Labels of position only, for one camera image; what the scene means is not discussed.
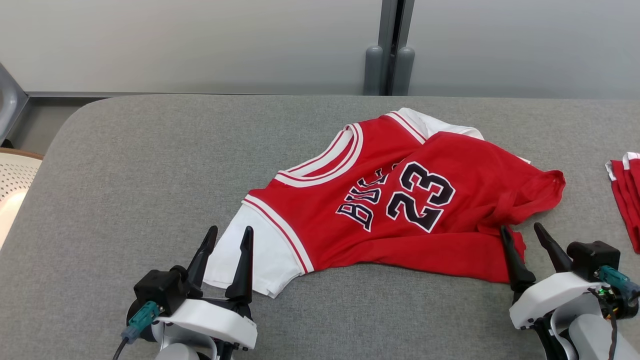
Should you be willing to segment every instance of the red stripe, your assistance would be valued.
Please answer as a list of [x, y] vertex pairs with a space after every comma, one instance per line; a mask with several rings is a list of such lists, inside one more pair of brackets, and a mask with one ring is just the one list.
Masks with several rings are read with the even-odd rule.
[[353, 146], [351, 146], [351, 152], [349, 153], [349, 157], [347, 158], [347, 161], [343, 162], [341, 166], [333, 169], [331, 172], [328, 172], [320, 177], [314, 177], [313, 179], [307, 179], [304, 177], [295, 177], [292, 175], [287, 174], [286, 172], [279, 172], [278, 174], [284, 176], [284, 177], [288, 177], [289, 179], [292, 180], [297, 180], [297, 181], [315, 181], [315, 180], [320, 180], [320, 179], [324, 179], [329, 175], [332, 175], [336, 172], [338, 172], [340, 169], [342, 169], [343, 167], [345, 167], [347, 165], [347, 163], [349, 162], [349, 160], [351, 160], [351, 158], [353, 157], [353, 155], [355, 154], [355, 149], [358, 147], [358, 139], [360, 138], [360, 135], [358, 134], [358, 131], [354, 128], [353, 132], [355, 134], [355, 138], [353, 140]]
[[294, 171], [299, 170], [299, 169], [301, 169], [303, 167], [307, 167], [307, 166], [315, 163], [316, 161], [322, 160], [322, 158], [325, 157], [328, 153], [330, 153], [331, 150], [333, 150], [333, 148], [336, 146], [336, 144], [338, 144], [338, 142], [340, 142], [340, 139], [342, 138], [342, 135], [344, 135], [344, 130], [342, 130], [340, 132], [340, 136], [338, 136], [338, 138], [331, 144], [329, 149], [325, 150], [324, 153], [322, 153], [318, 159], [315, 159], [314, 161], [311, 161], [309, 163], [302, 163], [301, 165], [298, 165], [297, 167], [295, 167], [295, 168], [293, 168], [293, 169], [291, 169], [289, 171], [294, 172]]
[[415, 127], [413, 127], [411, 125], [410, 122], [408, 122], [405, 118], [402, 117], [402, 115], [400, 115], [400, 113], [396, 112], [396, 111], [391, 111], [392, 113], [396, 114], [400, 119], [402, 119], [402, 121], [404, 121], [405, 124], [407, 124], [407, 126], [409, 126], [410, 128], [412, 128], [418, 135], [420, 135], [420, 137], [422, 139], [424, 139], [424, 141], [427, 141], [427, 138], [424, 137], [424, 135], [418, 131], [418, 129], [416, 129]]
[[244, 201], [248, 202], [249, 204], [255, 206], [256, 208], [258, 208], [262, 214], [266, 217], [269, 218], [269, 220], [271, 221], [272, 224], [276, 225], [278, 227], [278, 229], [280, 229], [280, 231], [284, 234], [284, 236], [287, 238], [287, 240], [289, 240], [289, 243], [291, 244], [291, 246], [293, 247], [293, 251], [296, 252], [296, 255], [298, 256], [298, 260], [300, 260], [300, 263], [302, 264], [302, 268], [305, 269], [305, 274], [308, 274], [309, 271], [307, 271], [307, 267], [305, 266], [305, 262], [302, 261], [302, 257], [300, 256], [300, 253], [298, 252], [298, 250], [296, 249], [295, 244], [293, 244], [293, 241], [291, 241], [291, 238], [289, 237], [289, 235], [287, 235], [287, 233], [284, 231], [284, 229], [282, 229], [282, 227], [280, 226], [280, 224], [278, 224], [277, 222], [275, 222], [275, 220], [273, 220], [273, 218], [271, 216], [269, 216], [269, 214], [267, 214], [266, 211], [264, 211], [264, 209], [262, 209], [258, 204], [254, 203], [251, 200], [245, 199]]

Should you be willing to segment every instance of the gray wall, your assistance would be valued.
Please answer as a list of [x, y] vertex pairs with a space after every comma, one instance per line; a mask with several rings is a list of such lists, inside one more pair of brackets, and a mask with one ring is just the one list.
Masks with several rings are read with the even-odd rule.
[[415, 0], [409, 95], [640, 97], [638, 0]]

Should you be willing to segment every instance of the white trim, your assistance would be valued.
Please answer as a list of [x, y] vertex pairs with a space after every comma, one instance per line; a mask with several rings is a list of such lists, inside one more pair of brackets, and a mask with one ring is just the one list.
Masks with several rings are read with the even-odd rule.
[[640, 159], [640, 154], [637, 152], [628, 152], [622, 156], [622, 165], [625, 170], [629, 170], [631, 168], [631, 164], [629, 161]]
[[410, 133], [418, 142], [424, 143], [426, 141], [426, 136], [422, 134], [419, 130], [412, 127], [409, 123], [409, 120], [404, 119], [398, 112], [393, 111], [387, 114], [388, 117], [394, 119], [400, 126], [402, 126], [408, 133]]
[[335, 138], [331, 141], [326, 150], [322, 152], [322, 154], [309, 159], [302, 164], [289, 168], [286, 172], [296, 176], [304, 176], [326, 166], [331, 162], [331, 160], [334, 160], [338, 155], [340, 155], [340, 153], [347, 147], [347, 144], [352, 137], [352, 131], [343, 129], [335, 135]]
[[345, 131], [351, 131], [353, 133], [353, 143], [347, 155], [334, 169], [328, 171], [325, 174], [310, 177], [301, 177], [286, 171], [280, 171], [274, 179], [280, 181], [283, 184], [287, 184], [297, 188], [305, 188], [308, 186], [326, 183], [327, 181], [335, 179], [336, 177], [339, 177], [340, 175], [347, 172], [353, 166], [353, 164], [356, 163], [358, 157], [360, 156], [362, 145], [364, 143], [364, 135], [362, 133], [360, 124], [347, 125]]
[[607, 169], [607, 173], [609, 173], [609, 179], [611, 179], [611, 181], [618, 180], [616, 179], [616, 176], [613, 174], [613, 166], [611, 165], [611, 160], [607, 161], [604, 167]]
[[293, 228], [291, 228], [291, 226], [289, 226], [289, 224], [287, 224], [287, 222], [280, 215], [278, 215], [277, 212], [275, 212], [275, 210], [271, 209], [271, 206], [267, 205], [264, 201], [251, 195], [247, 195], [246, 197], [244, 197], [244, 200], [242, 201], [242, 203], [254, 209], [259, 214], [261, 214], [263, 218], [266, 221], [268, 221], [270, 224], [272, 224], [273, 228], [276, 229], [276, 231], [282, 235], [282, 240], [286, 244], [288, 244], [288, 246], [290, 247], [294, 258], [296, 259], [296, 262], [298, 262], [298, 265], [300, 266], [300, 270], [303, 273], [305, 273], [305, 267], [307, 268], [306, 273], [310, 273], [314, 271], [314, 266], [311, 263], [311, 259], [309, 259], [309, 256], [307, 255], [307, 251], [305, 250], [304, 245], [302, 245], [302, 242], [298, 238], [298, 235], [293, 230]]

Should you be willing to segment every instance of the jersey number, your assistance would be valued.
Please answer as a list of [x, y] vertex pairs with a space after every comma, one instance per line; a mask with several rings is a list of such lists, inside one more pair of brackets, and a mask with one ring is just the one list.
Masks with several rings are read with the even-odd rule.
[[[450, 203], [456, 190], [444, 177], [430, 173], [414, 161], [404, 167], [400, 176], [400, 184], [406, 191], [394, 192], [387, 204], [387, 216], [397, 220], [400, 214], [399, 207], [402, 204], [404, 205], [404, 218], [430, 233], [444, 211], [439, 207]], [[420, 212], [418, 212], [415, 199], [410, 195], [415, 192], [416, 186], [431, 192], [427, 199], [427, 204], [431, 206], [424, 206]]]

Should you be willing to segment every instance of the floor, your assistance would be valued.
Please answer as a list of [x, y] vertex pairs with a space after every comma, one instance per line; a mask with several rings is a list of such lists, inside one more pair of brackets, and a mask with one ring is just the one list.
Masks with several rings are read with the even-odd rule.
[[89, 102], [97, 100], [99, 99], [30, 98], [8, 139], [16, 149], [44, 155], [69, 116]]

